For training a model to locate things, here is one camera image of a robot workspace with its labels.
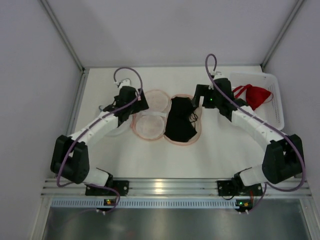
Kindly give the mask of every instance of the gray wall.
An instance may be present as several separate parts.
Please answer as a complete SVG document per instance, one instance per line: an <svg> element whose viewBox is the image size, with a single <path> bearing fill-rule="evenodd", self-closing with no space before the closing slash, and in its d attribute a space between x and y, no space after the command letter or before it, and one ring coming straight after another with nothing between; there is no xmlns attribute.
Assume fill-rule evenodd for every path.
<svg viewBox="0 0 320 240"><path fill-rule="evenodd" d="M0 7L0 239L25 240L79 72L36 0Z"/></svg>
<svg viewBox="0 0 320 240"><path fill-rule="evenodd" d="M84 66L260 64L296 0L48 0Z"/></svg>
<svg viewBox="0 0 320 240"><path fill-rule="evenodd" d="M320 1L307 0L266 68L277 76L285 130L303 141L307 179L320 212Z"/></svg>

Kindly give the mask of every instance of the purple hose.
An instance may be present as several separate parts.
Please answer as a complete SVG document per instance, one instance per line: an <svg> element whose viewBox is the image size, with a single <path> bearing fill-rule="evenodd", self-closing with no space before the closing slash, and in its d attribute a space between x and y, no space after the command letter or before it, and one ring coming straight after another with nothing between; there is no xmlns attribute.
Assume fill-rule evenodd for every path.
<svg viewBox="0 0 320 240"><path fill-rule="evenodd" d="M124 105L124 106L122 106L122 107L119 107L118 109L116 109L116 110L114 110L114 111L111 111L111 112L106 113L105 115L102 116L102 118L98 118L96 121L94 121L94 122L89 126L89 129L91 129L92 127L94 127L94 126L95 126L97 123L99 123L102 119L110 116L111 114L114 114L114 113L116 113L116 112L118 112L118 111L121 111L122 109L125 109L125 108L129 107L129 106L132 105L135 101L137 101L138 98L139 98L139 96L141 95L141 93L142 93L142 88L143 88L142 79L141 79L141 76L139 75L139 73L138 73L136 70L134 70L133 68L127 67L127 66L119 67L119 68L118 68L117 70L115 70L115 72L114 72L114 75L113 75L114 81L116 82L116 73L117 73L119 70L121 70L121 69L131 70L131 71L133 71L133 72L138 76L139 81L140 81L140 90L139 90L137 96L135 97L135 99L133 99L133 100L132 100L131 102L129 102L128 104L126 104L126 105ZM68 156L69 156L69 154L73 151L76 143L88 132L89 129L88 129L88 128L85 129L85 130L73 141L73 143L72 143L71 146L69 147L68 151L66 152L66 154L65 154L65 156L64 156L64 158L63 158L63 161L62 161L62 163L61 163L61 167L60 167L60 169L59 169L58 175L57 175L57 177L56 177L56 185L57 185L59 188L63 188L63 187L65 187L65 186L67 186L67 185L72 184L72 182L67 182L67 183L65 183L65 184L60 184L60 178L61 178L61 175L62 175L62 171L63 171L63 169L64 169L64 167L65 167L65 165L66 165L66 161L67 161L67 159L68 159ZM112 188L110 188L110 187L107 187L107 186L98 186L98 185L95 185L95 184L88 184L88 186L91 186L91 187L94 187L94 188L105 189L105 190L114 192L114 193L117 195L117 201L116 201L116 203L114 204L113 208L108 211L108 213L112 212L112 211L116 208L116 206L118 205L118 203L119 203L119 201L120 201L120 194L119 194L116 190L114 190L114 189L112 189Z"/></svg>
<svg viewBox="0 0 320 240"><path fill-rule="evenodd" d="M261 120L260 118L256 117L256 116L253 116L251 113L247 112L246 110L242 109L239 105L237 105L234 101L232 101L218 86L217 84L215 83L214 79L211 77L211 74L210 74L210 71L209 71L209 68L208 68L208 59L209 57L213 57L214 60L215 60L215 64L214 64L214 68L213 70L215 71L216 70L216 67L217 67L217 58L214 54L209 54L208 56L206 56L205 58L205 70L206 70L206 73L209 77L209 79L211 80L214 88L216 88L219 93L221 93L222 96L224 96L225 99L227 99L233 106L235 106L237 109L239 109L241 112L243 112L244 114L248 115L249 117L251 118L254 118L255 120L257 120L259 123L262 123L264 124L265 126L267 126L269 129L271 129L272 131L275 131L277 134L279 134L281 137L283 137L288 143L289 145L292 147L292 149L294 150L295 154L297 155L297 157L299 158L299 161L300 161L300 164L301 164L301 168L302 168L302 178L301 178L301 182L298 184L298 186L294 187L294 188L291 188L291 189L281 189L281 188L278 188L276 186L273 186L271 185L269 182L266 182L266 184L268 184L270 187L272 187L273 189L276 189L278 191L281 191L281 192L293 192L293 191L296 191L298 190L299 188L301 188L305 182L305 179L306 179L306 168L305 168L305 164L304 164L304 160L300 154L300 152L298 151L298 149L296 148L296 146L292 143L292 141L285 135L283 134L281 131L279 131L278 129L276 129L275 127L271 126L270 124L264 122L263 120Z"/></svg>

